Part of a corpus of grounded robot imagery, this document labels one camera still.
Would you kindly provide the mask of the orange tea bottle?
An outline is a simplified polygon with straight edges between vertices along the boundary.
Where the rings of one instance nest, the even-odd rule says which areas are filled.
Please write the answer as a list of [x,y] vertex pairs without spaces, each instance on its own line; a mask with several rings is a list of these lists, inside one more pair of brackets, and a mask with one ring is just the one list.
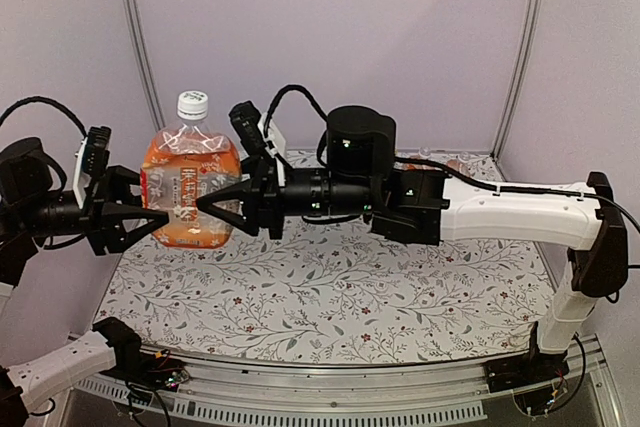
[[155,230],[160,244],[171,248],[216,249],[233,227],[201,212],[196,200],[240,181],[237,148],[208,124],[209,98],[200,91],[178,96],[177,120],[151,140],[140,169],[143,206],[168,214]]
[[452,157],[446,162],[446,165],[456,172],[471,177],[471,171],[469,169],[469,161],[471,156],[468,152],[460,152],[455,157]]
[[433,161],[433,152],[429,147],[420,147],[417,150],[396,150],[395,156],[405,161],[395,162],[395,167],[402,170],[429,170],[437,171],[438,168],[424,164],[424,161]]

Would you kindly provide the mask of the orange tea bottle front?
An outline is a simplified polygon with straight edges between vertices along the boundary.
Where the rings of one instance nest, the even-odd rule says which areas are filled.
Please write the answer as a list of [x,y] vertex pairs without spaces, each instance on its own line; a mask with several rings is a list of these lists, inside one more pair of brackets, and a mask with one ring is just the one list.
[[455,157],[452,157],[446,162],[446,165],[456,172],[471,177],[471,171],[469,169],[469,161],[471,156],[468,152],[460,152]]

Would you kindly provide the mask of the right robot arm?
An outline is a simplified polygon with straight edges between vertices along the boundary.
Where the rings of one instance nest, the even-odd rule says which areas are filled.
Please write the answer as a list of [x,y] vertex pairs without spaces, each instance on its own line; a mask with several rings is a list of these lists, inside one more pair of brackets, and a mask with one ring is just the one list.
[[435,161],[398,157],[395,121],[355,105],[324,116],[319,166],[292,168],[270,114],[245,102],[230,120],[248,154],[244,180],[196,205],[248,235],[267,230],[280,238],[289,216],[356,217],[402,244],[489,238],[565,246],[562,283],[517,362],[524,382],[552,371],[596,302],[617,295],[628,280],[631,217],[603,173],[564,186],[476,180]]

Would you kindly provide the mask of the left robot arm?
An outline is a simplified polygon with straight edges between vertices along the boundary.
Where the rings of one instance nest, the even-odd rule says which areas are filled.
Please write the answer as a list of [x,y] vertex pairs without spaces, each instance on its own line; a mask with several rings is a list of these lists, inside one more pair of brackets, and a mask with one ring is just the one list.
[[[54,175],[67,182],[59,164],[37,137],[16,141],[1,153],[1,299],[18,286],[27,262],[46,250],[46,239],[76,236],[98,255],[123,253],[165,226],[169,216],[146,209],[132,192],[138,173],[110,166],[110,131],[93,128],[76,154],[72,187],[54,188]],[[128,381],[148,373],[141,339],[110,317],[76,341],[38,359],[1,370],[1,423],[22,426],[42,405],[77,382],[114,371]]]

